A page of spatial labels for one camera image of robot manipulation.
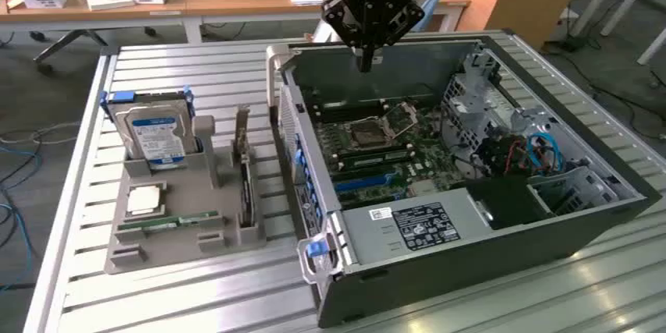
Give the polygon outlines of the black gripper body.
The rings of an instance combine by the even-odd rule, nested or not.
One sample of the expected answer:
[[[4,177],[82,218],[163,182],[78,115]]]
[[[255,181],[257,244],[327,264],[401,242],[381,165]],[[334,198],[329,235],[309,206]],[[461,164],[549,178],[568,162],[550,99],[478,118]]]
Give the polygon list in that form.
[[[343,0],[347,30],[341,34],[355,48],[393,45],[418,22],[414,0]]]

